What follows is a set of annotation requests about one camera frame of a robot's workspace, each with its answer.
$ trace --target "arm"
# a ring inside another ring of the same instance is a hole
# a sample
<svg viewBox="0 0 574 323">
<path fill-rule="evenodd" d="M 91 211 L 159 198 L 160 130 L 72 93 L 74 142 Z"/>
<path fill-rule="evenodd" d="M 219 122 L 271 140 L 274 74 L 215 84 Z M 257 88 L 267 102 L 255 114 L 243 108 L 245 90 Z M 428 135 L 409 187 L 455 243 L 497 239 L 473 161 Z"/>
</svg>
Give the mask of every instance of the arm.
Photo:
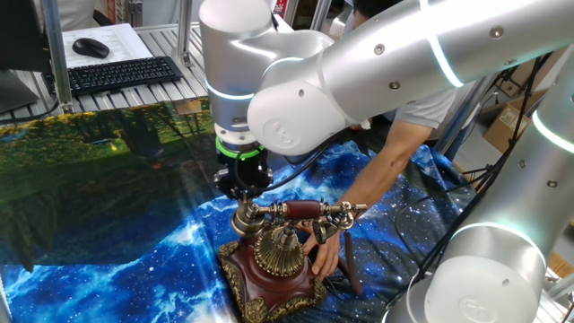
<svg viewBox="0 0 574 323">
<path fill-rule="evenodd" d="M 429 137 L 432 128 L 397 120 L 387 142 L 337 203 L 363 203 L 372 207 L 393 185 L 411 156 Z"/>
<path fill-rule="evenodd" d="M 432 128 L 414 123 L 397 120 L 391 126 L 387 142 L 351 188 L 341 196 L 339 201 L 351 204 L 363 203 L 369 207 L 377 203 L 393 185 L 398 175 L 404 170 L 411 156 L 431 134 Z M 339 260 L 341 232 L 329 238 L 324 245 L 319 245 L 317 258 L 313 264 L 313 273 L 320 278 L 331 275 Z M 311 234 L 303 246 L 308 254 L 317 245 L 315 236 Z"/>
</svg>

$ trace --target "gold ornate trim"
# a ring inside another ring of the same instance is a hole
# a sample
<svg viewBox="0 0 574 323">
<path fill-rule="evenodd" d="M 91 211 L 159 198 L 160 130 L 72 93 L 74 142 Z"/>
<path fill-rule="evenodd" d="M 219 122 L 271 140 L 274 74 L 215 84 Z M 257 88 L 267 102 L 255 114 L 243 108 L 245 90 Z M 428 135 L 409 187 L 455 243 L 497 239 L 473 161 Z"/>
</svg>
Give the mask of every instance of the gold ornate trim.
<svg viewBox="0 0 574 323">
<path fill-rule="evenodd" d="M 263 297 L 257 297 L 245 304 L 243 320 L 245 323 L 263 323 L 267 318 L 267 306 Z"/>
<path fill-rule="evenodd" d="M 296 310 L 319 304 L 326 297 L 326 288 L 323 283 L 315 278 L 313 285 L 313 298 L 296 298 L 285 302 L 279 309 L 268 313 L 265 300 L 258 297 L 253 301 L 243 304 L 243 283 L 240 279 L 239 269 L 226 258 L 239 248 L 237 241 L 230 242 L 220 247 L 218 258 L 222 264 L 223 272 L 227 278 L 231 292 L 235 296 L 241 317 L 245 323 L 266 323 L 272 322 L 283 316 L 289 315 Z"/>
<path fill-rule="evenodd" d="M 267 231 L 259 237 L 255 244 L 255 261 L 267 273 L 279 277 L 287 277 L 297 274 L 303 268 L 305 253 L 303 246 L 297 242 L 295 248 L 286 250 L 278 246 L 273 236 L 276 231 Z"/>
<path fill-rule="evenodd" d="M 282 318 L 301 308 L 319 304 L 326 296 L 326 288 L 323 285 L 323 283 L 317 278 L 315 278 L 314 293 L 315 295 L 314 298 L 312 299 L 304 297 L 287 301 L 279 309 L 269 314 L 269 316 L 267 317 L 267 322 L 271 322 L 276 319 Z"/>
<path fill-rule="evenodd" d="M 238 241 L 232 241 L 228 244 L 224 244 L 219 248 L 219 252 L 217 253 L 217 258 L 219 258 L 220 263 L 222 264 L 223 272 L 225 273 L 225 277 L 227 278 L 227 282 L 230 285 L 231 292 L 235 296 L 235 301 L 237 302 L 239 308 L 241 309 L 241 314 L 243 314 L 243 283 L 241 282 L 240 275 L 241 273 L 239 270 L 227 259 L 235 250 L 239 248 Z"/>
</svg>

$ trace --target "black cable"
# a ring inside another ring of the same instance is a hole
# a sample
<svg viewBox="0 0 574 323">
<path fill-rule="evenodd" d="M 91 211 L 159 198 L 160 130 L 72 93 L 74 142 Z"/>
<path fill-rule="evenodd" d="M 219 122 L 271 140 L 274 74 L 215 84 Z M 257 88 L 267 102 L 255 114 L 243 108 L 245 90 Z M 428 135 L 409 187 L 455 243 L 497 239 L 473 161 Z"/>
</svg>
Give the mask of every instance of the black cable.
<svg viewBox="0 0 574 323">
<path fill-rule="evenodd" d="M 330 139 L 327 139 L 327 141 L 322 145 L 322 148 L 318 151 L 318 153 L 316 153 L 315 156 L 313 156 L 309 161 L 307 161 L 307 163 L 305 163 L 305 165 L 301 166 L 300 169 L 298 169 L 297 171 L 292 173 L 291 176 L 289 176 L 287 179 L 284 179 L 281 182 L 279 182 L 275 185 L 272 185 L 268 188 L 250 188 L 241 179 L 241 177 L 239 175 L 239 160 L 241 159 L 241 155 L 244 152 L 239 152 L 237 157 L 235 158 L 235 161 L 233 163 L 233 175 L 235 177 L 235 180 L 238 182 L 239 187 L 242 189 L 245 189 L 247 191 L 252 191 L 254 193 L 265 193 L 265 192 L 268 192 L 270 190 L 274 190 L 276 188 L 279 188 L 279 187 L 289 183 L 294 178 L 298 177 L 303 171 L 307 170 L 313 163 L 315 163 L 317 161 L 317 159 L 319 159 L 319 157 L 321 157 L 326 152 L 327 149 L 329 149 L 329 147 L 331 146 L 331 144 L 333 144 L 335 142 L 337 137 L 338 137 L 338 135 L 334 135 Z"/>
<path fill-rule="evenodd" d="M 406 210 L 410 209 L 411 207 L 413 207 L 413 206 L 415 206 L 415 205 L 418 205 L 419 203 L 422 203 L 422 202 L 424 202 L 424 201 L 426 201 L 426 200 L 429 200 L 429 199 L 431 199 L 431 198 L 434 198 L 434 197 L 436 197 L 436 196 L 445 195 L 445 194 L 448 194 L 448 193 L 450 193 L 450 192 L 453 192 L 453 191 L 455 191 L 455 190 L 457 190 L 457 189 L 464 188 L 464 187 L 467 187 L 467 186 L 469 186 L 469 185 L 472 185 L 472 184 L 476 183 L 477 181 L 479 181 L 479 180 L 481 180 L 481 179 L 483 179 L 483 178 L 485 178 L 485 177 L 487 177 L 487 176 L 490 176 L 493 171 L 494 171 L 494 170 L 487 171 L 487 172 L 485 172 L 483 175 L 481 175 L 481 176 L 477 177 L 476 179 L 473 179 L 473 180 L 471 180 L 471 181 L 469 181 L 469 182 L 467 182 L 467 183 L 465 183 L 465 184 L 461 184 L 461 185 L 455 186 L 455 187 L 453 187 L 453 188 L 449 188 L 449 189 L 447 189 L 447 190 L 443 190 L 443 191 L 437 192 L 436 194 L 428 195 L 428 196 L 426 196 L 426 197 L 423 197 L 423 198 L 421 198 L 421 199 L 418 199 L 418 200 L 412 202 L 411 204 L 407 205 L 405 208 L 403 208 L 403 209 L 396 215 L 396 217 L 395 217 L 395 231 L 396 231 L 396 234 L 398 234 L 398 237 L 401 239 L 401 241 L 403 242 L 404 246 L 405 246 L 406 249 L 409 251 L 409 254 L 411 255 L 411 258 L 413 258 L 414 263 L 415 263 L 418 267 L 420 267 L 420 266 L 422 265 L 422 263 L 421 263 L 420 261 L 418 261 L 418 258 L 416 257 L 416 255 L 415 255 L 415 253 L 414 253 L 414 250 L 413 250 L 413 249 L 411 248 L 411 246 L 408 244 L 408 242 L 407 242 L 406 239 L 404 238 L 403 233 L 401 233 L 401 230 L 400 230 L 400 228 L 399 228 L 399 220 L 401 219 L 401 216 L 403 216 L 404 212 L 405 212 Z"/>
<path fill-rule="evenodd" d="M 538 72 L 538 67 L 540 66 L 541 58 L 538 57 L 535 60 L 535 65 L 532 67 L 532 73 L 528 79 L 528 86 L 526 87 L 526 91 L 524 93 L 524 100 L 522 101 L 522 108 L 520 109 L 520 113 L 518 114 L 517 125 L 514 128 L 514 135 L 512 136 L 512 140 L 510 141 L 510 145 L 514 146 L 516 141 L 518 140 L 519 130 L 520 130 L 520 123 L 522 122 L 522 118 L 526 113 L 526 105 L 528 103 L 528 99 L 532 96 L 532 88 L 534 86 L 536 73 Z"/>
<path fill-rule="evenodd" d="M 34 120 L 38 120 L 39 118 L 45 117 L 45 116 L 49 115 L 50 113 L 54 112 L 59 105 L 60 105 L 60 103 L 58 101 L 56 101 L 56 103 L 54 103 L 54 105 L 52 106 L 51 109 L 49 109 L 46 112 L 42 112 L 42 113 L 38 114 L 37 116 L 0 120 L 0 125 L 4 126 L 4 125 L 11 125 L 11 124 L 16 124 L 16 123 L 21 123 L 21 122 L 31 122 Z"/>
<path fill-rule="evenodd" d="M 511 148 L 509 148 L 499 160 L 494 165 L 493 169 L 488 172 L 488 175 L 483 178 L 484 189 L 480 190 L 476 196 L 470 201 L 470 203 L 465 207 L 463 212 L 457 217 L 457 219 L 450 225 L 442 238 L 439 242 L 432 248 L 432 250 L 426 255 L 426 257 L 422 260 L 422 265 L 419 267 L 419 274 L 414 279 L 414 283 L 416 284 L 419 282 L 425 275 L 425 273 L 429 270 L 429 268 L 434 263 L 435 259 L 438 256 L 442 257 L 442 252 L 448 245 L 452 236 L 457 232 L 458 227 L 468 218 L 474 208 L 478 205 L 478 203 L 482 200 L 483 196 L 486 194 L 494 180 L 498 177 L 500 169 L 508 159 L 508 156 L 511 152 Z M 387 302 L 387 307 L 389 308 L 392 306 L 398 298 L 408 290 L 408 286 L 404 287 L 402 290 L 395 293 Z"/>
<path fill-rule="evenodd" d="M 463 175 L 468 175 L 468 174 L 474 174 L 480 171 L 487 171 L 487 170 L 491 170 L 492 169 L 492 165 L 487 164 L 486 167 L 483 167 L 481 169 L 478 170 L 469 170 L 469 171 L 465 171 L 463 172 Z"/>
</svg>

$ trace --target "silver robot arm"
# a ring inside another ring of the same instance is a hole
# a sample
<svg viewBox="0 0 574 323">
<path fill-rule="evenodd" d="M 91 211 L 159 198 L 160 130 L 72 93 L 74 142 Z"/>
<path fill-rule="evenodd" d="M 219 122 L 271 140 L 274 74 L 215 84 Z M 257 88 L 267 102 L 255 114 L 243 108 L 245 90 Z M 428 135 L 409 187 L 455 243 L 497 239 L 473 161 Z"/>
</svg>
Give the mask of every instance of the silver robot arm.
<svg viewBox="0 0 574 323">
<path fill-rule="evenodd" d="M 569 45 L 573 13 L 563 0 L 405 0 L 312 57 L 271 66 L 249 130 L 273 152 L 309 152 L 351 124 Z"/>
<path fill-rule="evenodd" d="M 261 0 L 200 10 L 212 112 L 230 150 L 306 153 L 350 124 L 574 42 L 570 0 L 405 0 L 333 45 L 313 31 L 281 35 L 269 15 Z M 574 211 L 573 89 L 574 57 L 437 272 L 385 323 L 534 320 Z"/>
</svg>

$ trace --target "galaxy print cloth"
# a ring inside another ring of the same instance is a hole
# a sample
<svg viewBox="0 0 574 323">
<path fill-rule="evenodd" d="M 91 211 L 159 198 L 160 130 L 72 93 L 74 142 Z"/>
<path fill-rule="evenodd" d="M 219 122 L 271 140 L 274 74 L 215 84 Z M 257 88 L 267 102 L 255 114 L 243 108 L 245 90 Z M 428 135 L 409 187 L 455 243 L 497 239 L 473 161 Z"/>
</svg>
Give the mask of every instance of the galaxy print cloth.
<svg viewBox="0 0 574 323">
<path fill-rule="evenodd" d="M 314 167 L 256 202 L 268 205 L 276 198 L 323 197 L 333 203 L 374 155 L 361 153 L 354 142 L 335 145 Z M 296 166 L 283 167 L 275 173 L 275 181 L 294 170 Z M 326 283 L 329 292 L 322 304 L 280 321 L 380 322 L 387 298 L 406 286 L 416 271 L 395 233 L 396 214 L 412 201 L 464 181 L 443 156 L 420 147 L 383 199 L 350 230 L 364 294 L 353 295 L 337 271 L 330 278 L 332 285 Z M 420 258 L 473 194 L 461 189 L 439 195 L 406 213 L 401 228 Z M 203 203 L 190 211 L 176 230 L 128 263 L 36 265 L 33 273 L 22 266 L 4 266 L 0 275 L 14 322 L 240 322 L 216 257 L 222 244 L 239 238 L 230 225 L 235 207 L 224 196 Z"/>
</svg>

